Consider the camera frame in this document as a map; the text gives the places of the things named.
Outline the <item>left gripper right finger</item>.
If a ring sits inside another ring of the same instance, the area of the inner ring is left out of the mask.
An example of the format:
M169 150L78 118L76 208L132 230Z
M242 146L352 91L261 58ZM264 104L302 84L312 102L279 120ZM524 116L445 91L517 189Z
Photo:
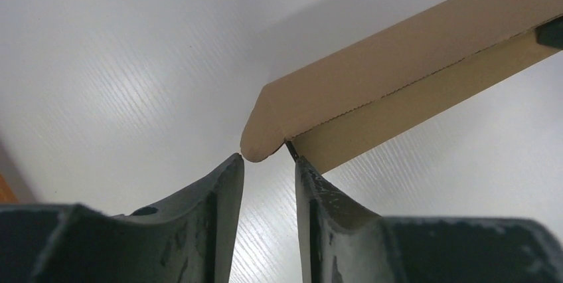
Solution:
M304 282L561 282L562 247L529 219L383 217L295 161Z

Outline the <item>brown cardboard box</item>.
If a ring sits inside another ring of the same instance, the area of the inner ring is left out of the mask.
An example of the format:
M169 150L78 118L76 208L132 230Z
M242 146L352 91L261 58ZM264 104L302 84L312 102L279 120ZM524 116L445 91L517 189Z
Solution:
M561 50L535 28L562 0L320 0L260 31L272 80L242 132L328 171Z

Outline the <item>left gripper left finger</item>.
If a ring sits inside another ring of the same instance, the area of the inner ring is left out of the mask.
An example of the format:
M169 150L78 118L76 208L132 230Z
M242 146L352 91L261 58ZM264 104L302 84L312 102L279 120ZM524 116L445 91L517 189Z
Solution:
M130 215L3 204L2 282L227 282L244 184L235 153Z

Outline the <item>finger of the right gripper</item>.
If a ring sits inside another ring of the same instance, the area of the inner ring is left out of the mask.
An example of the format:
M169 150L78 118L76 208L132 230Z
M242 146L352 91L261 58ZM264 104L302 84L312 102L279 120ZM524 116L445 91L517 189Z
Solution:
M563 16L535 28L536 42L539 45L563 49Z

